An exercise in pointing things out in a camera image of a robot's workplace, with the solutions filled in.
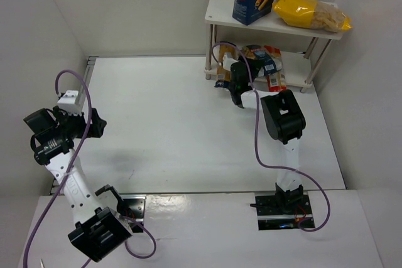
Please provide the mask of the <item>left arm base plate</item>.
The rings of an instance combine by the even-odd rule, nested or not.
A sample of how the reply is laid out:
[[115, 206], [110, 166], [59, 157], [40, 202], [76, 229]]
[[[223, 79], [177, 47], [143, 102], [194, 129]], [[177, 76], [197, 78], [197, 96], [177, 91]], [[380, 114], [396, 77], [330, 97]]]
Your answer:
[[117, 203], [117, 211], [144, 225], [146, 196], [145, 195], [122, 195]]

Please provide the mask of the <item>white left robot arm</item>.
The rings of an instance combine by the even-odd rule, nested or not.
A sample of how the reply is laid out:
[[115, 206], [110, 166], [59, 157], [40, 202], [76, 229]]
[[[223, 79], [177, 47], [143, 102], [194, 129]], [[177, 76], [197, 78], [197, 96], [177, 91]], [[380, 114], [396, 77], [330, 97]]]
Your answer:
[[111, 208], [99, 199], [99, 195], [114, 188], [105, 185], [98, 191], [90, 188], [74, 139], [100, 138], [107, 122], [96, 109], [89, 118], [74, 115], [55, 106], [40, 109], [24, 118], [33, 131], [30, 145], [35, 161], [45, 166], [60, 185], [73, 213], [75, 228], [69, 233], [72, 245], [94, 262], [120, 246], [133, 231], [122, 212], [123, 200], [117, 192], [117, 207]]

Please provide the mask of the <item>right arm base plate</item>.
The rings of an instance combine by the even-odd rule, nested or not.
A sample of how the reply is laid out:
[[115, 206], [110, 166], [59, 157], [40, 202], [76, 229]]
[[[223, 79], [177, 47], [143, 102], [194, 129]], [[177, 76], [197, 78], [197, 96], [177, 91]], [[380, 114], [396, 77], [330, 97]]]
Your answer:
[[286, 208], [281, 208], [273, 193], [256, 194], [255, 202], [250, 207], [256, 210], [259, 230], [298, 229], [300, 222], [303, 228], [315, 228], [308, 195]]

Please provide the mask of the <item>tricolor fusilli pasta bag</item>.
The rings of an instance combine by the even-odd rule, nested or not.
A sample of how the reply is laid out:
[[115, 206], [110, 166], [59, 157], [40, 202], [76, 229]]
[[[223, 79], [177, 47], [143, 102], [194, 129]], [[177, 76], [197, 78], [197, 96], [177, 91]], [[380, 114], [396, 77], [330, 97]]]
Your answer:
[[268, 45], [247, 45], [241, 48], [251, 68], [258, 70], [258, 77], [267, 77], [283, 67], [279, 48]]

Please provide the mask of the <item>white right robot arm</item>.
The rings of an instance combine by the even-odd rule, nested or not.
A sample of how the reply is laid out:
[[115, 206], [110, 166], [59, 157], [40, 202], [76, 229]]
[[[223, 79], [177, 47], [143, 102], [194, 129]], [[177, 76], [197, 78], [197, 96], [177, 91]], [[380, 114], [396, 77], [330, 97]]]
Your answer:
[[300, 138], [306, 126], [304, 115], [292, 91], [259, 91], [256, 95], [249, 83], [246, 64], [234, 62], [230, 69], [229, 92], [233, 103], [242, 109], [262, 110], [268, 134], [280, 143], [281, 166], [285, 169], [278, 170], [274, 207], [288, 214], [303, 199], [301, 176], [297, 171], [300, 169]]

